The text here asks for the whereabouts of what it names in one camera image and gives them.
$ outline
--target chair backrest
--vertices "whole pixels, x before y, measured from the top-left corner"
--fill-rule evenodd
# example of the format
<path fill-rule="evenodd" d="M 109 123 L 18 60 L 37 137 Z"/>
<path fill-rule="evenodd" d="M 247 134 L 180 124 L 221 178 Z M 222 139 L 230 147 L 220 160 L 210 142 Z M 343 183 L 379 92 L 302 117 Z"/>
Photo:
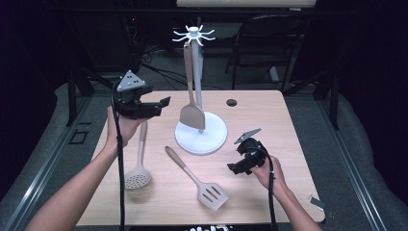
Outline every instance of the chair backrest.
<path fill-rule="evenodd" d="M 269 38 L 282 36 L 300 36 L 306 20 L 295 15 L 256 15 L 247 19 L 237 33 L 237 40 L 242 38 Z"/>

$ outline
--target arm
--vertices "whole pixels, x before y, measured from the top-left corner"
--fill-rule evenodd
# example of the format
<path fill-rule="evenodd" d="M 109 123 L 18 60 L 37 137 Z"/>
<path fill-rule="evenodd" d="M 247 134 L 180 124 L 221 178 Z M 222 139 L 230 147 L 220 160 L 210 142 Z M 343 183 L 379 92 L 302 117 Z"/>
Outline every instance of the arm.
<path fill-rule="evenodd" d="M 299 201 L 294 196 L 293 192 L 288 188 L 285 182 L 279 160 L 270 157 L 273 163 L 274 177 L 273 180 L 273 195 L 282 205 L 289 221 L 292 224 L 293 230 L 321 230 L 309 214 L 303 209 Z M 251 171 L 258 177 L 261 184 L 268 188 L 269 184 L 269 161 L 266 160 L 261 167 L 253 167 Z"/>
<path fill-rule="evenodd" d="M 119 119 L 123 146 L 146 119 Z M 116 128 L 112 108 L 108 108 L 108 137 L 99 154 L 63 185 L 35 214 L 26 230 L 72 230 L 85 212 L 100 182 L 117 157 Z"/>

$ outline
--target white round base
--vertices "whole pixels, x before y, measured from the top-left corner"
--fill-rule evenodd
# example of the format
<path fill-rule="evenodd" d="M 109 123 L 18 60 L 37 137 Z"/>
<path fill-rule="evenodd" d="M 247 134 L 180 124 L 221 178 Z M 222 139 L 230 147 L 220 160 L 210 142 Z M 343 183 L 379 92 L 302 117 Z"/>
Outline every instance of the white round base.
<path fill-rule="evenodd" d="M 217 115 L 205 113 L 205 130 L 198 130 L 179 122 L 175 137 L 179 145 L 194 155 L 208 155 L 217 151 L 227 139 L 227 127 Z"/>

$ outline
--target spatula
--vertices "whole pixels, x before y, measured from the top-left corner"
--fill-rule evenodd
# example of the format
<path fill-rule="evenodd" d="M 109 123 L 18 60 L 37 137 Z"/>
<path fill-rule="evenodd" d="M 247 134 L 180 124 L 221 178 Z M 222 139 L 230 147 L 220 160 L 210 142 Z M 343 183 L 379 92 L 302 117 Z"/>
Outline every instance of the spatula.
<path fill-rule="evenodd" d="M 197 186 L 198 200 L 201 203 L 215 211 L 229 199 L 229 196 L 220 185 L 216 183 L 203 183 L 198 180 L 171 147 L 166 146 L 165 150 L 168 156 L 194 181 Z"/>
<path fill-rule="evenodd" d="M 127 172 L 124 175 L 125 178 L 125 188 L 128 190 L 138 189 L 141 188 L 152 178 L 150 171 L 146 170 L 143 167 L 143 149 L 144 143 L 146 141 L 146 134 L 147 134 L 147 121 L 143 122 L 140 125 L 140 141 L 139 141 L 139 156 L 138 156 L 138 163 L 136 164 L 133 170 Z"/>
<path fill-rule="evenodd" d="M 195 103 L 192 96 L 192 54 L 190 44 L 184 43 L 184 63 L 186 66 L 187 86 L 189 88 L 190 103 L 185 106 L 180 113 L 180 122 L 189 127 L 204 130 L 204 111 Z"/>

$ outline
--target wooden table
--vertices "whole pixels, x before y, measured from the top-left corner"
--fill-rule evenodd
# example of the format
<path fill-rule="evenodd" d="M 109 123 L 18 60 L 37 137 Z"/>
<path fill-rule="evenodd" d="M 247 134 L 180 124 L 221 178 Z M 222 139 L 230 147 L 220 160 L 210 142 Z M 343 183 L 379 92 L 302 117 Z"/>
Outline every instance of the wooden table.
<path fill-rule="evenodd" d="M 177 0 L 177 7 L 313 8 L 316 0 Z"/>
<path fill-rule="evenodd" d="M 324 214 L 308 197 L 319 198 L 305 161 L 288 109 L 277 90 L 204 90 L 204 111 L 222 118 L 228 129 L 225 144 L 215 153 L 196 156 L 184 151 L 174 138 L 180 110 L 189 103 L 186 91 L 154 91 L 142 97 L 143 102 L 157 102 L 171 96 L 162 115 L 149 120 L 143 165 L 151 171 L 150 183 L 138 190 L 126 191 L 126 224 L 246 224 L 270 223 L 268 191 L 255 175 L 235 175 L 228 167 L 242 156 L 234 141 L 243 133 L 262 128 L 253 136 L 270 155 L 279 158 L 289 187 L 302 206 L 316 221 Z M 235 107 L 226 104 L 237 100 Z M 94 156 L 106 139 L 106 126 Z M 220 184 L 230 199 L 217 211 L 197 200 L 196 186 L 190 177 L 166 154 L 165 146 L 173 148 L 203 182 Z M 124 149 L 124 172 L 137 163 L 139 132 Z M 289 222 L 280 204 L 274 201 L 277 222 Z M 119 179 L 117 160 L 111 166 L 78 225 L 119 224 Z"/>

